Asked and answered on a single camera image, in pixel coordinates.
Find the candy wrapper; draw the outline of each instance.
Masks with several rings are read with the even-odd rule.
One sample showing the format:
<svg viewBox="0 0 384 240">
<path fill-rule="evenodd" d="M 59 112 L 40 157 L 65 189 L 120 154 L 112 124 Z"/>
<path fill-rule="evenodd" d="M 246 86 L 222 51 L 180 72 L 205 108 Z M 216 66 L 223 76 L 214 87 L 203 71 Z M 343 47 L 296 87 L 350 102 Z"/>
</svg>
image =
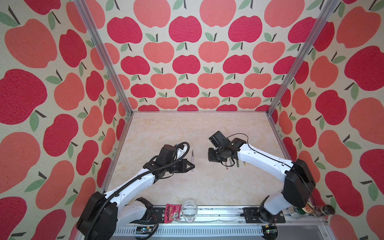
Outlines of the candy wrapper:
<svg viewBox="0 0 384 240">
<path fill-rule="evenodd" d="M 164 216 L 164 223 L 170 223 L 174 220 L 180 219 L 180 211 L 181 205 L 167 204 Z"/>
</svg>

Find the beige marble tabletop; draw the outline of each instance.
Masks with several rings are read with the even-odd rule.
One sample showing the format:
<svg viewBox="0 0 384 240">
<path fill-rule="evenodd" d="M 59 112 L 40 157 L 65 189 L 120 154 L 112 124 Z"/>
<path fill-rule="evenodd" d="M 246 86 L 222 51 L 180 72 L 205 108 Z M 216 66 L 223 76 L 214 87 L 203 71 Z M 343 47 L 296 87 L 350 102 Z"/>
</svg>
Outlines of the beige marble tabletop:
<svg viewBox="0 0 384 240">
<path fill-rule="evenodd" d="M 194 150 L 194 172 L 174 174 L 157 181 L 134 199 L 144 197 L 154 205 L 181 204 L 193 199 L 198 205 L 258 205 L 283 187 L 271 174 L 243 165 L 228 170 L 208 161 L 208 138 L 216 131 L 224 136 L 242 132 L 260 150 L 284 157 L 265 113 L 135 113 L 113 172 L 108 190 L 134 176 L 165 144 L 190 144 Z M 246 140 L 244 135 L 238 137 Z"/>
</svg>

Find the green leaf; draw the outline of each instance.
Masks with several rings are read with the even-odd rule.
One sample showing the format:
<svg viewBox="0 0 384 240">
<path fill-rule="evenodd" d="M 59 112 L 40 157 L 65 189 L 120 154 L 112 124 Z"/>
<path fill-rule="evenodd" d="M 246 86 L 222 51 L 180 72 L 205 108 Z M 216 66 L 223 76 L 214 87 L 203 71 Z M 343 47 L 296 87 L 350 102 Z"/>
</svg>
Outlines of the green leaf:
<svg viewBox="0 0 384 240">
<path fill-rule="evenodd" d="M 322 164 L 321 162 L 315 162 L 316 166 L 320 169 L 326 169 L 324 164 Z"/>
<path fill-rule="evenodd" d="M 312 10 L 312 9 L 314 9 L 315 7 L 317 7 L 318 5 L 320 5 L 321 1 L 322 1 L 322 0 L 316 0 L 316 1 L 314 1 L 313 3 L 311 3 L 311 5 L 309 5 L 309 6 L 307 7 L 306 10 Z"/>
<path fill-rule="evenodd" d="M 359 86 L 357 84 L 353 84 L 351 87 L 351 97 L 353 100 L 356 100 L 356 98 L 359 95 Z"/>
<path fill-rule="evenodd" d="M 39 116 L 36 112 L 33 112 L 29 117 L 29 125 L 31 126 L 33 132 L 36 131 L 37 127 L 39 126 Z"/>
<path fill-rule="evenodd" d="M 179 9 L 183 5 L 183 0 L 177 0 L 173 5 L 173 10 Z"/>
<path fill-rule="evenodd" d="M 96 164 L 92 164 L 92 175 L 95 174 L 95 170 L 96 170 Z"/>
<path fill-rule="evenodd" d="M 377 197 L 379 196 L 379 190 L 377 189 L 376 184 L 371 183 L 368 187 L 368 193 L 371 197 L 372 201 L 376 201 Z"/>
<path fill-rule="evenodd" d="M 44 184 L 44 182 L 45 182 L 45 179 L 36 180 L 32 182 L 29 186 L 27 186 L 24 192 L 31 192 L 33 190 L 36 190 L 39 187 L 41 187 Z"/>
<path fill-rule="evenodd" d="M 267 42 L 272 42 L 272 36 L 269 33 L 264 33 L 264 38 Z"/>
<path fill-rule="evenodd" d="M 120 52 L 124 52 L 127 49 L 128 49 L 128 43 L 124 43 L 123 45 L 121 45 Z"/>
<path fill-rule="evenodd" d="M 314 60 L 315 57 L 316 57 L 316 49 L 313 48 L 313 49 L 312 49 L 312 52 L 311 52 L 311 58 L 312 58 L 312 60 Z"/>
<path fill-rule="evenodd" d="M 114 6 L 115 6 L 114 0 L 108 0 L 107 4 L 105 5 L 105 10 L 106 11 L 111 11 Z"/>
<path fill-rule="evenodd" d="M 68 157 L 69 157 L 69 158 L 72 158 L 72 155 L 73 155 L 73 145 L 70 144 L 70 145 L 68 146 Z"/>
<path fill-rule="evenodd" d="M 284 74 L 277 75 L 277 77 L 273 78 L 272 81 L 274 81 L 274 80 L 279 80 L 279 79 L 282 78 L 283 76 L 284 76 Z"/>
<path fill-rule="evenodd" d="M 319 126 L 320 126 L 321 130 L 324 128 L 324 124 L 325 124 L 324 118 L 321 117 L 319 120 Z"/>
<path fill-rule="evenodd" d="M 336 203 L 336 199 L 334 197 L 331 198 L 331 206 L 333 207 L 334 210 L 336 210 L 337 203 Z"/>
<path fill-rule="evenodd" d="M 343 17 L 344 9 L 345 9 L 345 3 L 341 2 L 339 6 L 339 11 L 338 11 L 339 17 L 341 18 Z"/>
<path fill-rule="evenodd" d="M 344 61 L 346 59 L 346 57 L 344 56 L 338 56 L 338 57 L 335 57 L 335 59 L 332 61 L 333 63 L 340 63 L 342 61 Z"/>
<path fill-rule="evenodd" d="M 176 51 L 179 51 L 179 50 L 183 49 L 184 46 L 185 46 L 185 43 L 180 43 L 180 44 L 177 46 Z"/>
<path fill-rule="evenodd" d="M 53 30 L 55 28 L 55 25 L 56 25 L 56 20 L 55 20 L 55 17 L 53 16 L 53 13 L 50 12 L 48 14 L 48 24 L 49 24 L 49 28 L 51 30 Z"/>
<path fill-rule="evenodd" d="M 86 40 L 85 43 L 90 46 L 91 48 L 93 48 L 95 45 L 93 45 L 93 43 L 90 41 L 90 40 Z"/>
<path fill-rule="evenodd" d="M 238 49 L 240 46 L 241 46 L 241 42 L 236 43 L 236 44 L 231 48 L 231 50 L 236 50 L 236 49 Z"/>
<path fill-rule="evenodd" d="M 244 9 L 244 8 L 246 8 L 250 3 L 251 3 L 251 0 L 244 0 L 244 1 L 240 4 L 239 9 Z"/>
<path fill-rule="evenodd" d="M 149 34 L 149 33 L 146 33 L 145 34 L 146 36 L 147 36 L 147 38 L 150 40 L 150 41 L 152 41 L 152 42 L 156 42 L 156 38 L 152 35 L 152 34 Z"/>
<path fill-rule="evenodd" d="M 86 116 L 87 116 L 87 114 L 85 112 L 79 113 L 77 115 L 78 118 L 85 118 Z"/>
<path fill-rule="evenodd" d="M 211 42 L 214 41 L 214 37 L 212 36 L 212 34 L 210 34 L 210 33 L 205 33 L 205 36 L 207 37 L 207 39 L 208 39 L 209 41 L 211 41 Z"/>
<path fill-rule="evenodd" d="M 314 97 L 314 96 L 316 96 L 317 94 L 315 93 L 315 92 L 309 92 L 308 94 L 307 94 L 307 96 L 308 97 Z"/>
<path fill-rule="evenodd" d="M 153 70 L 155 70 L 155 72 L 157 72 L 158 74 L 161 74 L 161 70 L 158 69 L 158 68 L 153 68 Z"/>
<path fill-rule="evenodd" d="M 76 199 L 76 197 L 77 197 L 77 194 L 73 194 L 72 196 L 70 196 L 70 197 L 68 198 L 68 200 L 65 202 L 64 205 L 68 205 L 68 204 L 70 204 L 71 202 L 73 202 L 73 201 Z"/>
<path fill-rule="evenodd" d="M 49 76 L 49 77 L 47 77 L 45 80 L 47 80 L 48 82 L 53 83 L 53 84 L 59 84 L 59 83 L 61 83 L 60 78 L 58 78 L 58 77 L 56 77 L 56 76 Z"/>
<path fill-rule="evenodd" d="M 79 73 L 80 73 L 80 77 L 83 75 L 83 72 L 84 72 L 83 65 L 80 63 L 80 64 L 79 64 Z"/>
<path fill-rule="evenodd" d="M 203 67 L 203 69 L 204 69 L 204 71 L 205 71 L 206 73 L 211 73 L 211 69 L 209 69 L 209 68 L 207 68 L 207 67 Z"/>
<path fill-rule="evenodd" d="M 7 14 L 0 12 L 0 22 L 8 26 L 18 26 L 19 24 Z"/>
<path fill-rule="evenodd" d="M 234 75 L 235 75 L 235 74 L 233 74 L 233 73 L 232 73 L 232 74 L 229 74 L 228 77 L 226 77 L 225 80 L 228 80 L 228 79 L 230 79 L 230 78 L 233 78 Z"/>
<path fill-rule="evenodd" d="M 288 48 L 287 52 L 295 50 L 299 45 L 300 45 L 300 43 L 296 43 L 296 44 L 290 46 L 290 47 Z"/>
<path fill-rule="evenodd" d="M 372 8 L 371 8 L 371 11 L 375 12 L 375 11 L 378 11 L 380 9 L 382 9 L 384 7 L 384 0 L 381 0 L 379 1 L 378 3 L 376 3 Z"/>
<path fill-rule="evenodd" d="M 350 149 L 361 149 L 360 145 L 355 142 L 346 141 L 344 144 Z"/>
</svg>

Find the wall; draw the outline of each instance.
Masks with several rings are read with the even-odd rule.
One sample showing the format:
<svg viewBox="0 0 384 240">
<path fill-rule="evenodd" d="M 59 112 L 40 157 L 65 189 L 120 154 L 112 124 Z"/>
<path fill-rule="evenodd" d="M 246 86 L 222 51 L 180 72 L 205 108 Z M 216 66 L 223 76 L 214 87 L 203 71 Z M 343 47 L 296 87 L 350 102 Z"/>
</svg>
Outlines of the wall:
<svg viewBox="0 0 384 240">
<path fill-rule="evenodd" d="M 0 239 L 73 239 L 126 114 L 73 2 L 0 12 Z"/>
<path fill-rule="evenodd" d="M 119 56 L 111 59 L 135 111 L 267 110 L 323 5 L 311 5 L 312 0 L 98 3 L 106 17 L 100 36 Z M 329 45 L 332 31 L 325 31 L 317 49 Z M 307 75 L 304 63 L 297 78 Z"/>
<path fill-rule="evenodd" d="M 327 23 L 331 44 L 305 58 L 309 76 L 276 108 L 277 128 L 291 158 L 308 163 L 316 203 L 336 209 L 337 239 L 384 239 L 384 2 L 344 2 Z"/>
</svg>

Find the glass of water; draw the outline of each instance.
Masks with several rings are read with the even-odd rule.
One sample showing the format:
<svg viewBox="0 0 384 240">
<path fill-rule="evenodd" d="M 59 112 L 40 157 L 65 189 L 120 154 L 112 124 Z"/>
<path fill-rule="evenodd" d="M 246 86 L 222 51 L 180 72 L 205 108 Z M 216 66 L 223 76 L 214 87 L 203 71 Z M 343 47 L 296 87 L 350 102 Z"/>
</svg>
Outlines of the glass of water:
<svg viewBox="0 0 384 240">
<path fill-rule="evenodd" d="M 181 213 L 187 222 L 193 222 L 197 216 L 197 204 L 193 200 L 187 200 L 181 206 Z"/>
</svg>

